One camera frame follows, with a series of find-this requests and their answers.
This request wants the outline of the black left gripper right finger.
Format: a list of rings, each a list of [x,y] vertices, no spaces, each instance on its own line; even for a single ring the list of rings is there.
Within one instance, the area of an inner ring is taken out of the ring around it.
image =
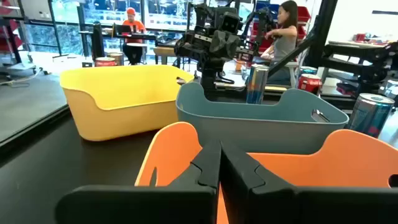
[[[220,181],[229,224],[398,224],[398,189],[299,187],[229,143]]]

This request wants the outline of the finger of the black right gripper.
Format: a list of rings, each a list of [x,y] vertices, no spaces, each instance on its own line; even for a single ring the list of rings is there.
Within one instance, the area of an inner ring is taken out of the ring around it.
[[[214,58],[223,58],[223,50],[226,45],[226,34],[223,31],[216,30],[213,34],[210,45],[210,56]]]
[[[226,33],[226,58],[233,58],[236,53],[236,49],[240,44],[240,38],[230,32]]]

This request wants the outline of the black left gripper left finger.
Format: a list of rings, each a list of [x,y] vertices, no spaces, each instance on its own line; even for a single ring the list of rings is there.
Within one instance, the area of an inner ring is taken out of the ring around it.
[[[221,143],[210,141],[165,187],[86,185],[55,207],[57,224],[216,224]]]

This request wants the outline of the blue silver energy drink can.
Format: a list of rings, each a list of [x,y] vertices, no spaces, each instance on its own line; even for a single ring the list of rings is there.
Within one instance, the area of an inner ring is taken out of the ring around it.
[[[356,100],[346,129],[378,138],[395,101],[371,93],[361,93]]]
[[[253,64],[251,66],[250,74],[246,80],[246,103],[262,103],[268,72],[269,67],[266,65]]]
[[[307,67],[307,66],[301,66],[300,67],[300,71],[299,71],[299,75],[303,75],[303,74],[312,74],[312,75],[317,75],[318,73],[318,69],[317,68],[313,68],[313,67]]]

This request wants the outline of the orange plastic bin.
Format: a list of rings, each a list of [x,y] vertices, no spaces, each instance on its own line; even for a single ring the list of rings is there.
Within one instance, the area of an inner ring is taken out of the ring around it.
[[[211,141],[238,148],[227,141]],[[162,128],[152,139],[136,185],[169,185],[204,147],[195,127],[189,123],[177,122]],[[398,189],[398,149],[356,131],[332,132],[313,154],[246,153],[267,170],[299,187]],[[220,185],[217,221],[229,224],[221,181]]]

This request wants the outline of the person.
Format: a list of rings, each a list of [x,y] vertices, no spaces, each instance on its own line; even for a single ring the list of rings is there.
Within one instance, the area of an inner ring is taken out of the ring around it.
[[[126,9],[127,19],[123,22],[124,26],[129,26],[132,31],[146,31],[144,24],[135,19],[136,11],[134,8],[129,7]],[[139,43],[142,44],[142,39],[126,39],[123,44],[123,52],[126,55],[131,65],[136,65],[141,61],[142,47],[132,46],[129,44]]]
[[[263,52],[261,58],[270,61],[270,66],[277,64],[290,54],[297,43],[297,4],[293,0],[283,2],[278,9],[278,28],[269,31],[264,37],[274,39],[272,45]]]

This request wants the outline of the white round side table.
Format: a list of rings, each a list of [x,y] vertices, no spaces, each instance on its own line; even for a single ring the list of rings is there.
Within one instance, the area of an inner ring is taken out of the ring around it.
[[[146,47],[146,44],[143,43],[125,43],[123,45],[123,53],[131,65],[137,65],[141,63]]]

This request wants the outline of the black laptop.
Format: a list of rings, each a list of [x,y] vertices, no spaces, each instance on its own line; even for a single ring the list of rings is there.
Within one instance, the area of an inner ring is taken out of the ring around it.
[[[130,35],[131,33],[129,25],[113,24],[113,35]]]

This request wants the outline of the yellow plastic bin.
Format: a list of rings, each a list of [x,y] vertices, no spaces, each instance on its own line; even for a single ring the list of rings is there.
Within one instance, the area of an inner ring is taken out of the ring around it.
[[[180,81],[194,76],[171,65],[89,67],[60,75],[79,135],[105,141],[177,121]]]

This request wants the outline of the blue-grey plastic bin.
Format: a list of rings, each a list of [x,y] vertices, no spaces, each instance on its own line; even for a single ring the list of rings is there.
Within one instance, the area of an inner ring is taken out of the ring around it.
[[[246,152],[313,154],[348,115],[307,91],[289,89],[274,105],[209,101],[198,83],[180,88],[179,121],[192,124],[201,145],[218,139]]]

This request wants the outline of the black floor pillar stand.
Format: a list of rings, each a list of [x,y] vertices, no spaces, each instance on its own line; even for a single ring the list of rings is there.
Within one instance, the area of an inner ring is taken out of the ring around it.
[[[104,57],[103,34],[101,23],[99,21],[95,21],[93,23],[93,34],[91,36],[91,41],[93,60],[95,61],[97,57]]]

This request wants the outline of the dark background desk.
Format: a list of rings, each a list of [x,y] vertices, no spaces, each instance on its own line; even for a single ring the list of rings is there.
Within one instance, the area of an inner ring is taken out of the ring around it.
[[[104,57],[104,42],[103,38],[116,38],[116,39],[131,39],[131,40],[157,40],[156,36],[153,34],[126,34],[126,35],[114,35],[114,34],[106,34],[102,32],[90,32],[90,31],[80,31],[81,35],[90,35],[91,36],[91,48],[92,48],[92,56],[94,59],[98,57]]]

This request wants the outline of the red rack shelf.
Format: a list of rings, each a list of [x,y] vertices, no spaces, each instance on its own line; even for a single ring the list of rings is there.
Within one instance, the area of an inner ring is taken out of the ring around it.
[[[19,28],[17,20],[23,18],[21,0],[0,0],[0,55],[8,54],[9,64],[21,63],[18,48],[22,41],[14,31]]]

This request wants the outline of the black rig frame brace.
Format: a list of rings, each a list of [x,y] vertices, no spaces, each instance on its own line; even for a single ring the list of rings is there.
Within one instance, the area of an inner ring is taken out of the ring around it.
[[[322,0],[313,29],[310,31],[309,35],[307,35],[307,38],[304,39],[304,41],[291,53],[269,68],[269,77],[273,76],[282,67],[285,67],[288,62],[293,60],[306,49],[308,49],[308,54],[305,58],[306,63],[310,67],[315,68],[318,68],[322,65],[323,49],[325,47],[325,42],[330,30],[330,25],[337,2],[338,0]]]

